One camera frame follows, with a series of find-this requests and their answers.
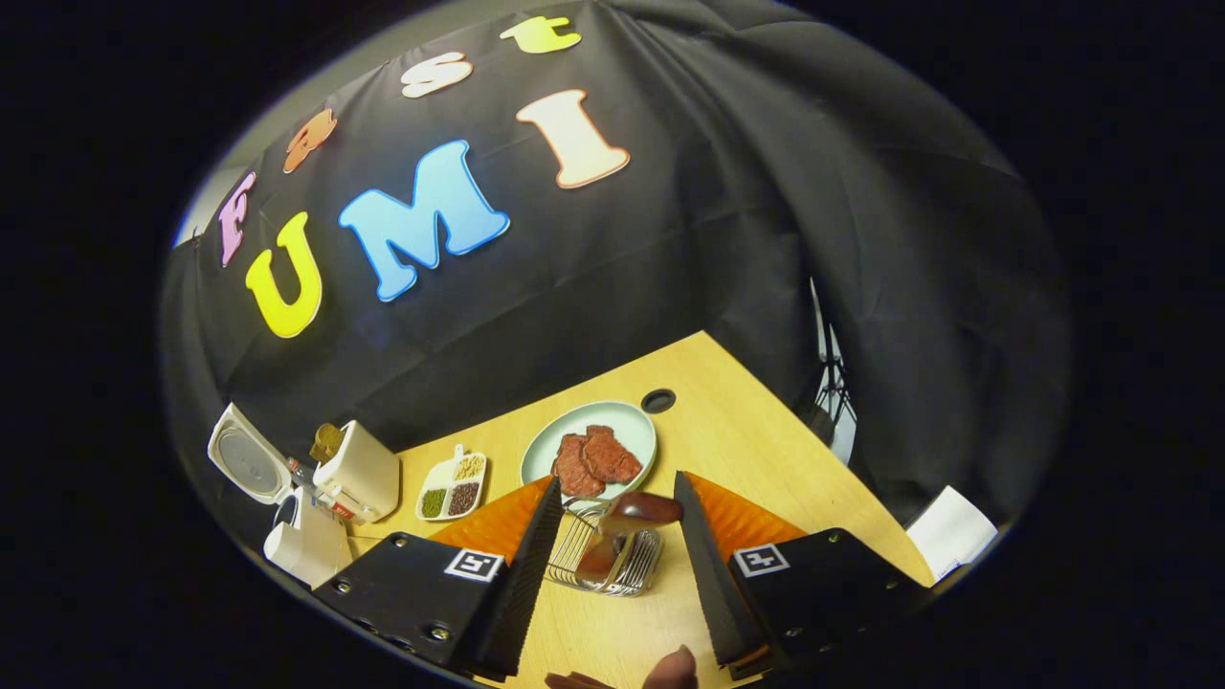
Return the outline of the white rice cooker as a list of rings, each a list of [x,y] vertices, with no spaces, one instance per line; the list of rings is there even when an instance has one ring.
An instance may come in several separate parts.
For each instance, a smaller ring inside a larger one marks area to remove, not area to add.
[[[352,514],[325,497],[295,487],[281,454],[235,403],[222,411],[207,445],[213,465],[246,497],[276,508],[263,554],[310,588],[327,584],[353,563],[345,520]]]

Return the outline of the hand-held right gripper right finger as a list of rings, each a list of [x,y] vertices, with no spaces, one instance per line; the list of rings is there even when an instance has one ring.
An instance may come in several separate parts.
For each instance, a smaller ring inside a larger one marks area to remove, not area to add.
[[[691,472],[674,497],[715,661],[735,679],[813,676],[935,597],[846,528],[789,535]]]

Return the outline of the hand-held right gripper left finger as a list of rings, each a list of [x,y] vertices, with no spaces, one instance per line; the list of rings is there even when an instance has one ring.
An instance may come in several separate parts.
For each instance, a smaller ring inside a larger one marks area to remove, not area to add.
[[[358,631],[472,680],[516,676],[564,501],[543,477],[430,538],[393,532],[315,588]]]

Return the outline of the pale green plate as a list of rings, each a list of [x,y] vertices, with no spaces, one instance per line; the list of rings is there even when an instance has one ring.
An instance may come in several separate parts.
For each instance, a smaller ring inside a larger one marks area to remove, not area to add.
[[[581,505],[588,506],[595,499],[612,499],[624,492],[635,490],[643,481],[652,474],[657,465],[657,439],[655,423],[638,406],[616,401],[600,401],[586,403],[576,409],[565,411],[564,414],[554,418],[526,445],[526,451],[518,467],[521,485],[527,485],[550,474],[554,461],[564,445],[566,434],[586,434],[587,427],[604,425],[612,429],[615,439],[628,454],[635,455],[639,463],[639,471],[628,481],[608,481],[605,488],[597,497],[584,497],[575,501],[570,508],[577,510]]]

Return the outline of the white tripod stand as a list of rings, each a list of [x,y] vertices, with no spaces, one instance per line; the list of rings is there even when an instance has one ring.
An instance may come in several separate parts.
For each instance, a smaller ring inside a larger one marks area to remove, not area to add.
[[[849,465],[858,436],[858,411],[846,380],[843,352],[831,318],[824,313],[821,297],[810,280],[813,297],[815,327],[817,327],[818,378],[815,379],[813,406],[809,411],[809,428],[831,449],[835,459]]]

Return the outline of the white toaster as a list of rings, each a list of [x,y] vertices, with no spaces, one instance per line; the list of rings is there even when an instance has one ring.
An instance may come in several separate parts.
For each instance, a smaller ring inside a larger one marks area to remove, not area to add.
[[[358,421],[341,432],[341,449],[314,474],[316,487],[342,501],[354,521],[388,519],[401,501],[401,457]]]

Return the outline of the white flat board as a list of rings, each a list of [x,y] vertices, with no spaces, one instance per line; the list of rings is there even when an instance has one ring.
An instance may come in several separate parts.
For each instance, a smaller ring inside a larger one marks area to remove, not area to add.
[[[957,568],[971,566],[996,539],[998,528],[967,497],[947,485],[907,523],[905,533],[922,554],[935,584],[941,584]]]

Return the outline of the white divided grain dish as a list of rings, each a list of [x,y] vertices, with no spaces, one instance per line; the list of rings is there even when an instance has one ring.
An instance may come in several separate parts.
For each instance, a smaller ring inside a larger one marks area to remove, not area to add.
[[[414,514],[421,521],[467,519],[484,501],[489,459],[479,451],[454,446],[454,456],[429,471],[417,494]]]

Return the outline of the red meat slice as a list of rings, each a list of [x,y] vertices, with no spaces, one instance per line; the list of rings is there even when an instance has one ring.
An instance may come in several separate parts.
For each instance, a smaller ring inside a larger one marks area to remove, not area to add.
[[[551,474],[559,477],[561,492],[571,498],[600,497],[608,484],[600,481],[586,467],[583,451],[588,438],[581,434],[565,434],[557,455],[554,459]]]
[[[609,425],[587,425],[581,459],[586,468],[604,483],[630,484],[637,478],[639,459],[615,436]]]

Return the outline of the brown wooden spoon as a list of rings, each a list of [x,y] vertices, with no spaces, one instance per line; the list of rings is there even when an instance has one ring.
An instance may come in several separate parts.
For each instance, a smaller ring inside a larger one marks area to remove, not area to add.
[[[677,499],[646,492],[622,493],[599,519],[586,554],[575,566],[576,577],[582,584],[605,584],[632,535],[679,522],[684,516],[685,508]]]

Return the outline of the metal wire chopstick holder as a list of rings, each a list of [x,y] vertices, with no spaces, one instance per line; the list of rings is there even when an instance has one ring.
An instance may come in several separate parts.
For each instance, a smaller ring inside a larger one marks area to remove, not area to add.
[[[647,528],[605,541],[598,526],[609,505],[604,499],[576,508],[565,501],[572,516],[565,520],[548,559],[546,579],[551,584],[603,596],[635,597],[655,582],[662,537]]]

